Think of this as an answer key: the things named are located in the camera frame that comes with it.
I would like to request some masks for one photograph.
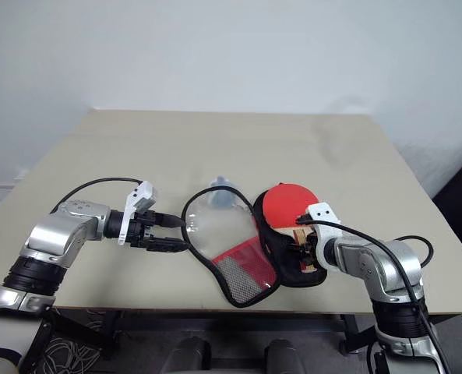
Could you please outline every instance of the black cable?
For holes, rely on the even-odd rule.
[[[139,179],[134,179],[134,178],[101,178],[101,179],[94,179],[93,181],[83,183],[82,185],[79,185],[72,191],[68,192],[65,197],[63,197],[61,200],[59,200],[59,203],[56,204],[54,208],[52,208],[51,213],[54,213],[56,210],[58,210],[59,205],[64,203],[67,199],[69,199],[71,196],[75,195],[79,190],[85,189],[86,187],[90,185],[95,185],[96,183],[101,183],[101,182],[111,182],[111,181],[124,181],[124,182],[135,182],[138,185],[140,185],[143,181]]]
[[[369,374],[373,374],[374,372],[372,371],[372,364],[371,364],[371,353],[372,353],[372,346],[374,345],[374,341],[372,341],[369,346],[368,346],[368,350],[366,351],[365,353],[365,361],[367,362],[368,364],[368,372]]]
[[[432,260],[433,253],[435,252],[435,250],[433,249],[432,243],[430,243],[430,241],[427,238],[423,238],[422,236],[418,236],[418,235],[405,235],[395,240],[403,241],[403,240],[408,240],[408,239],[419,240],[426,244],[426,246],[428,247],[428,255],[426,256],[425,260],[421,263],[421,268],[428,265],[429,262]]]
[[[414,294],[414,290],[412,289],[412,285],[411,285],[411,282],[409,281],[409,277],[407,276],[399,259],[393,254],[392,251],[390,251],[390,249],[386,245],[374,239],[372,236],[364,234],[363,232],[357,231],[347,226],[343,226],[342,224],[335,224],[334,222],[310,220],[310,221],[298,221],[297,224],[323,224],[325,226],[331,226],[332,228],[339,228],[340,230],[349,232],[350,234],[363,238],[367,240],[368,242],[371,242],[372,244],[376,245],[380,249],[382,249],[390,257],[390,259],[393,262],[393,265],[395,265],[395,267],[398,270],[399,275],[402,277],[402,281],[404,282],[407,293],[409,294],[409,298],[414,304],[414,307],[417,308],[419,312],[419,317],[421,318],[421,321],[423,322],[423,325],[425,326],[426,332],[430,336],[430,340],[432,341],[437,353],[439,354],[440,361],[442,362],[445,373],[446,374],[451,373],[449,363],[447,362],[446,356],[443,353],[442,346],[440,345],[438,339],[436,338],[435,333],[433,332],[432,325],[430,324],[430,322],[426,318],[426,315],[423,313],[423,310],[421,309],[418,299],[416,298],[416,295]]]

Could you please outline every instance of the beige table surface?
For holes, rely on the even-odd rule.
[[[343,224],[377,238],[423,235],[436,247],[424,269],[431,312],[462,312],[462,245],[377,124],[364,115],[258,115],[93,111],[0,204],[0,283],[32,227],[94,178],[146,179],[156,211],[180,214],[218,175],[254,199],[278,182],[310,188]],[[76,195],[122,210],[135,185],[110,182]],[[159,235],[180,237],[178,230]],[[425,249],[412,243],[419,256]],[[235,309],[190,252],[163,254],[88,242],[56,305]],[[248,310],[371,312],[361,280],[329,273],[313,288],[280,287]]]

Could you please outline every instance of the white wall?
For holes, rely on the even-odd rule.
[[[462,165],[462,0],[0,1],[0,184],[92,107],[370,113],[434,195]]]

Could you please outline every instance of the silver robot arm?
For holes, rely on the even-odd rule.
[[[120,238],[121,244],[157,252],[187,248],[180,239],[150,234],[154,225],[175,228],[184,222],[148,210],[154,204],[149,186],[144,182],[129,195],[125,213],[101,204],[67,201],[34,227],[0,285],[0,374],[29,372],[38,363],[51,338],[52,326],[44,314],[86,241]]]
[[[307,220],[340,223],[327,203],[313,204],[307,211]],[[339,228],[324,224],[314,224],[313,228],[319,264],[365,283],[376,317],[376,340],[383,348],[376,360],[382,366],[379,372],[443,374],[440,357],[392,259],[379,246],[343,235]],[[393,240],[384,245],[404,268],[414,295],[428,316],[418,257],[403,242]]]

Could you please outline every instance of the ping pong paddle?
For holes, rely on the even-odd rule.
[[[298,225],[296,220],[305,214],[307,206],[317,204],[319,200],[309,189],[301,185],[281,183],[266,192],[263,197],[263,216],[275,231],[291,236],[305,254],[300,263],[302,273],[316,271],[312,257],[306,248],[307,235],[312,233],[309,226]]]

